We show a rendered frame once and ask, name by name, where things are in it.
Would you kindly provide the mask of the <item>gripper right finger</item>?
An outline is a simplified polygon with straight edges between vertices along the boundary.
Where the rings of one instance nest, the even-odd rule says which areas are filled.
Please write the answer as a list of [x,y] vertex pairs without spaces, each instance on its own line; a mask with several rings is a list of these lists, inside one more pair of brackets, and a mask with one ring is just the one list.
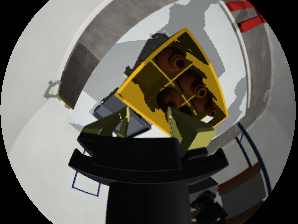
[[[170,136],[178,138],[183,157],[189,150],[207,147],[216,135],[216,130],[212,125],[182,113],[171,106],[168,106],[167,115]],[[178,132],[175,121],[184,130],[183,139]]]

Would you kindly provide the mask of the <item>yellow crate with cross dividers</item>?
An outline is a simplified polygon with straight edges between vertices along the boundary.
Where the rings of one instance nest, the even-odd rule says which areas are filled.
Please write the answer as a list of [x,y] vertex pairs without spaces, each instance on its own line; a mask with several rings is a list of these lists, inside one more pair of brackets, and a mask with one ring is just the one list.
[[[216,114],[213,119],[207,123],[213,127],[217,126],[228,117],[228,112],[220,83],[207,55],[187,27],[169,38],[168,40],[166,39],[166,42],[163,42],[164,44],[161,43],[161,45],[156,48],[157,50],[154,49],[154,51],[149,54],[150,56],[147,56],[148,58],[144,59],[141,64],[138,65],[139,67],[133,70],[133,73],[131,72],[132,74],[130,73],[131,75],[129,74],[114,95],[170,136],[167,113],[158,107],[156,100],[156,95],[170,83],[180,95],[181,103],[179,108],[187,103],[193,113],[193,117],[199,120],[207,117],[205,112],[196,110],[190,102],[190,99],[195,95],[189,96],[183,93],[174,82],[179,75],[190,68],[202,77],[206,91],[212,96]],[[168,74],[165,72],[165,74],[155,61],[155,56],[167,46],[179,48],[186,57],[187,65],[185,69],[179,73]]]

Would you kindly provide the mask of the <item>brown glass bottle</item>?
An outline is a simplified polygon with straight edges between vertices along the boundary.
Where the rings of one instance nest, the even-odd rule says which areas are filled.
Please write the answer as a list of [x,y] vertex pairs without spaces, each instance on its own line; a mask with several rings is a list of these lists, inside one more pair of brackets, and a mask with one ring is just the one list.
[[[192,113],[192,111],[191,111],[191,109],[189,108],[189,106],[188,106],[187,103],[185,103],[185,105],[182,105],[179,109],[180,109],[180,112],[183,112],[183,113],[185,113],[185,114],[190,115],[190,116],[193,117],[193,113]],[[176,121],[175,121],[175,123],[176,123],[178,126],[180,126]],[[181,126],[180,126],[180,127],[181,127]]]

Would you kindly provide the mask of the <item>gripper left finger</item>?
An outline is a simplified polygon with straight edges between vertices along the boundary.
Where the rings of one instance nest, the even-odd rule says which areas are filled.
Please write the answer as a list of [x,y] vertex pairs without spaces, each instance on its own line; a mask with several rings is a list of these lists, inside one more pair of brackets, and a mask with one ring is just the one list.
[[126,137],[128,122],[129,122],[129,108],[128,106],[121,110],[92,122],[82,129],[81,132],[99,134],[102,136],[113,136],[113,130],[121,123],[119,132],[116,137]]

